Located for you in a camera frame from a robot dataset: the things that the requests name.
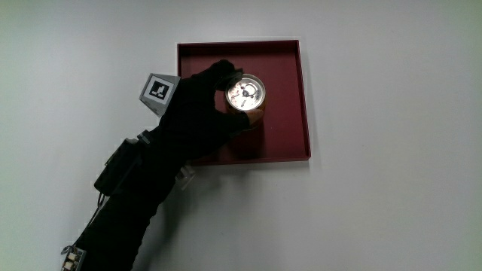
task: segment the square tray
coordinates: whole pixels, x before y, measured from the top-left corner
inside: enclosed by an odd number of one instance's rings
[[[298,41],[178,44],[178,75],[189,78],[221,59],[263,81],[264,122],[243,132],[193,166],[302,161],[311,157]],[[227,112],[224,93],[216,108]]]

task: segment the black glove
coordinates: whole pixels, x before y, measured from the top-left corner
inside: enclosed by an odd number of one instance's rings
[[[256,109],[236,115],[215,110],[215,86],[225,85],[233,72],[233,64],[222,60],[180,80],[160,125],[150,131],[154,143],[142,149],[142,165],[79,238],[77,247],[87,251],[81,271],[131,270],[149,220],[186,160],[213,152],[263,116]]]

